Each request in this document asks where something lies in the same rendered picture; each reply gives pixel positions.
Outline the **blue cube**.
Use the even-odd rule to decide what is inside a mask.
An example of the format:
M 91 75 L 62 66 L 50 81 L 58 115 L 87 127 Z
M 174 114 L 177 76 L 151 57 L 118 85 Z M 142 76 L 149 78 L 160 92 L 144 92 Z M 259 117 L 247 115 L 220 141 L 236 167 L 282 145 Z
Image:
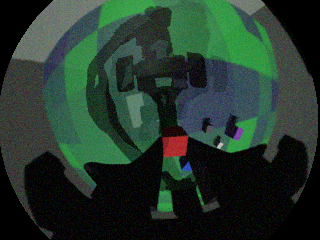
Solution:
M 180 167 L 181 169 L 184 169 L 184 171 L 192 171 L 192 168 L 189 167 L 189 163 L 188 163 L 188 157 L 187 156 L 183 156 L 180 159 Z

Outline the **red block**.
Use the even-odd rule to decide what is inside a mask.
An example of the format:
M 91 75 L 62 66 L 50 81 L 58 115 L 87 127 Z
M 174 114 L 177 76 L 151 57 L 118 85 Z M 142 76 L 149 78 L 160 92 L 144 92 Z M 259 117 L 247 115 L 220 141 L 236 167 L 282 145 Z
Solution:
M 185 156 L 188 135 L 181 127 L 163 128 L 164 156 Z

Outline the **small white block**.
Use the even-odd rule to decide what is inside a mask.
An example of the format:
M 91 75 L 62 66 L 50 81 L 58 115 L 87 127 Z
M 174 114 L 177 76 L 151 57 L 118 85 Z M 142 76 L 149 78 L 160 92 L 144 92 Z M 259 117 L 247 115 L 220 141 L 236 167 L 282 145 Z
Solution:
M 213 145 L 216 145 L 216 148 L 219 148 L 219 149 L 223 147 L 223 143 L 221 143 L 220 140 L 213 141 Z

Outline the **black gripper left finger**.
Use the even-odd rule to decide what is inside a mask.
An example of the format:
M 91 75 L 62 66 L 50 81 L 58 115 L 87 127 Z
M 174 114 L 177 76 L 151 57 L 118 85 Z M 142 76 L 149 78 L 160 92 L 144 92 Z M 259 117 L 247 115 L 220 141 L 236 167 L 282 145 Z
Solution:
M 160 195 L 164 143 L 159 137 L 139 159 L 129 164 L 84 164 L 84 171 L 96 184 L 119 191 L 140 193 L 151 212 L 157 212 Z

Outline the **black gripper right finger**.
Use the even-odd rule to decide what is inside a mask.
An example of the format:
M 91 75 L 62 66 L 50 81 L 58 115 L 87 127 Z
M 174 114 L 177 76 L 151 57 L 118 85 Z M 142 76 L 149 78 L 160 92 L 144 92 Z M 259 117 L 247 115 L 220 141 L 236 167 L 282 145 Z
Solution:
M 216 196 L 220 196 L 233 179 L 236 179 L 241 168 L 263 157 L 265 148 L 267 148 L 265 144 L 256 144 L 255 148 L 248 148 L 247 151 L 244 149 L 244 151 L 227 153 L 188 136 L 185 156 L 188 157 L 189 167 L 192 168 L 193 176 L 199 185 L 197 188 L 203 196 L 201 197 L 203 204 L 216 201 Z

